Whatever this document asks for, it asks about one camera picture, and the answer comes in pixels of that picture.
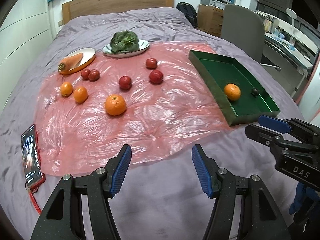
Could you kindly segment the blue gloved hand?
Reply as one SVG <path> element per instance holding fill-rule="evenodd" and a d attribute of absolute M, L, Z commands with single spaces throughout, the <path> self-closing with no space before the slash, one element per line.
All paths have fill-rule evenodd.
<path fill-rule="evenodd" d="M 289 214 L 292 215 L 298 212 L 299 209 L 302 207 L 304 200 L 306 200 L 307 197 L 313 201 L 319 201 L 318 192 L 302 183 L 298 183 L 296 187 L 296 195 L 294 197 L 294 201 L 289 208 Z"/>

